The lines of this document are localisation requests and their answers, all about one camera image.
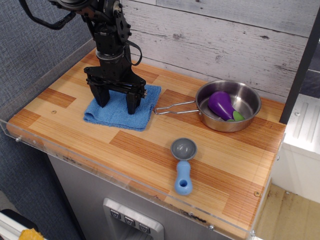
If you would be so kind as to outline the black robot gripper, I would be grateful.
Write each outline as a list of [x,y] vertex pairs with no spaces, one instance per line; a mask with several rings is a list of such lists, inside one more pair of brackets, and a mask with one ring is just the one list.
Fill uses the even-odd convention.
[[133,72],[132,64],[124,53],[115,56],[97,54],[97,57],[100,66],[84,68],[96,102],[104,108],[110,100],[109,91],[126,94],[127,111],[133,115],[141,99],[147,96],[146,81]]

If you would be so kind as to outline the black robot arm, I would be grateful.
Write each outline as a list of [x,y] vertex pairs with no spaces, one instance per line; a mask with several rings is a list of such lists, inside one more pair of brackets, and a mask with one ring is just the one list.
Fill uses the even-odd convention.
[[136,75],[132,66],[129,41],[131,25],[127,23],[119,0],[53,0],[60,9],[81,15],[96,44],[99,66],[86,67],[87,84],[100,107],[107,105],[110,91],[126,95],[127,111],[136,112],[145,98],[146,81]]

